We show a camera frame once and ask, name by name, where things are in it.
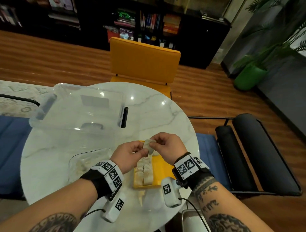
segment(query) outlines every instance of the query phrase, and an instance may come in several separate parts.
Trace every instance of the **chair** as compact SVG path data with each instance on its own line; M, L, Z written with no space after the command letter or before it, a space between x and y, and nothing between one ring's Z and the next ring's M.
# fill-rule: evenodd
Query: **chair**
M31 102L25 99L5 94L0 97ZM25 200L20 179L21 154L25 142L31 132L28 118L0 115L0 198Z
M200 158L209 166L215 178L238 198L258 195L301 196L302 189L263 124L251 114L235 118L193 117L192 119L225 120L212 135L197 133ZM233 126L258 177L263 191L259 191Z
M116 73L116 76L110 81L144 85L171 98L171 89L167 84L174 80L180 57L181 53L176 50L112 37L110 39L110 68L112 73Z

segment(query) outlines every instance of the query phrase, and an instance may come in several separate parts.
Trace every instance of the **circular tattoo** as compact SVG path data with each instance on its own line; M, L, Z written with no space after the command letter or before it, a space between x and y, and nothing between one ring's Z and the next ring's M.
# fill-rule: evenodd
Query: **circular tattoo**
M210 216L209 226L213 232L251 232L239 219L227 214Z
M53 214L34 226L30 232L72 232L77 219L69 213Z

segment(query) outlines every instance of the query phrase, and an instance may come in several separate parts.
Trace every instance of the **forearm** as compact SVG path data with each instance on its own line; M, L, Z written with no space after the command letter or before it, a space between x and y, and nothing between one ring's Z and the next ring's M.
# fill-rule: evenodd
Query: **forearm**
M79 179L0 224L0 231L73 231L97 200L91 181Z
M204 178L195 187L194 194L212 232L272 231L214 177Z

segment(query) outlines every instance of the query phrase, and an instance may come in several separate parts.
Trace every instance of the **yellow tray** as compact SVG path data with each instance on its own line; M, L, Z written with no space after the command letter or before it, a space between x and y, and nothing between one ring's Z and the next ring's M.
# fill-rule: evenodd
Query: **yellow tray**
M174 166L166 163L161 155L152 157L152 168L153 168L153 184L138 186L133 182L134 189L152 189L159 188L161 186L162 179L170 176L175 179L172 169Z

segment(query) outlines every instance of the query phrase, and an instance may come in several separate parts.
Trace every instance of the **yellow chair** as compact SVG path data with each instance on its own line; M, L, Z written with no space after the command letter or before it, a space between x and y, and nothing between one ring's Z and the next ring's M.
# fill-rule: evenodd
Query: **yellow chair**
M116 73L116 76L110 81L144 85L171 98L171 89L167 84L174 80L180 57L181 53L176 50L112 37L110 39L110 69L112 73ZM162 84L146 82L146 80L162 82Z

